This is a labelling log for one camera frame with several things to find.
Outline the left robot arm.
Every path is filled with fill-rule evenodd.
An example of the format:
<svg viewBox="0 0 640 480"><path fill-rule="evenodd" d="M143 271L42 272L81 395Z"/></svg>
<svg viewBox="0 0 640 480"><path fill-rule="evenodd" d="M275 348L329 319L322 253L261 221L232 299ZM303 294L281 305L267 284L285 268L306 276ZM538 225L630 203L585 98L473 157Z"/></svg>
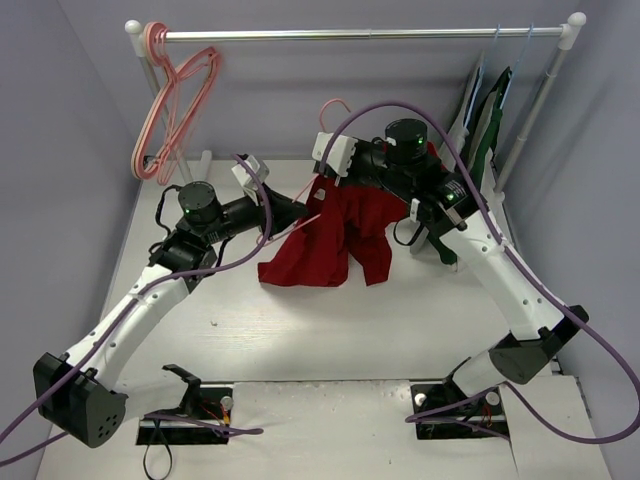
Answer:
<svg viewBox="0 0 640 480"><path fill-rule="evenodd" d="M180 420L196 414L201 381L186 369L166 364L161 379L140 385L121 374L159 322L209 276L216 244L253 228L271 237L307 215L303 203L266 185L260 189L264 200L243 196L223 204L205 181L179 188L182 216L127 294L64 354L46 353L34 365L41 416L97 448L130 419L160 411Z"/></svg>

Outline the red t-shirt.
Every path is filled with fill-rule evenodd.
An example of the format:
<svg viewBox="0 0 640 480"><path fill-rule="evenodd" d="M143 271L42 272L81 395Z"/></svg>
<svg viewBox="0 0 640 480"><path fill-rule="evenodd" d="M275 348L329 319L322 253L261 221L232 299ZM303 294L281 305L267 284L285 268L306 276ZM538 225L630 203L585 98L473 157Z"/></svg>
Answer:
<svg viewBox="0 0 640 480"><path fill-rule="evenodd" d="M339 187L318 176L306 200L308 217L276 255L258 264L258 280L279 287L338 287L349 259L362 267L368 286L388 280L392 251L386 229L407 216L407 205L373 187Z"/></svg>

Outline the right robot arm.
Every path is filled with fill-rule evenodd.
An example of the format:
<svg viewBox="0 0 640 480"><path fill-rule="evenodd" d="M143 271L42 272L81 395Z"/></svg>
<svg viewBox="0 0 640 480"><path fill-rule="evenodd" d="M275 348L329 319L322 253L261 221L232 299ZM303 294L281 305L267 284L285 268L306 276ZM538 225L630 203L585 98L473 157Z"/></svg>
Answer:
<svg viewBox="0 0 640 480"><path fill-rule="evenodd" d="M482 215L483 198L430 153L424 122L396 120L371 141L320 132L312 157L345 186L374 187L403 201L409 218L471 270L507 321L505 337L447 377L442 398L449 409L464 412L480 392L505 381L528 383L578 333L571 319L588 321L579 305L562 313L557 298L544 298L527 280L529 268L515 266L520 257L494 216Z"/></svg>

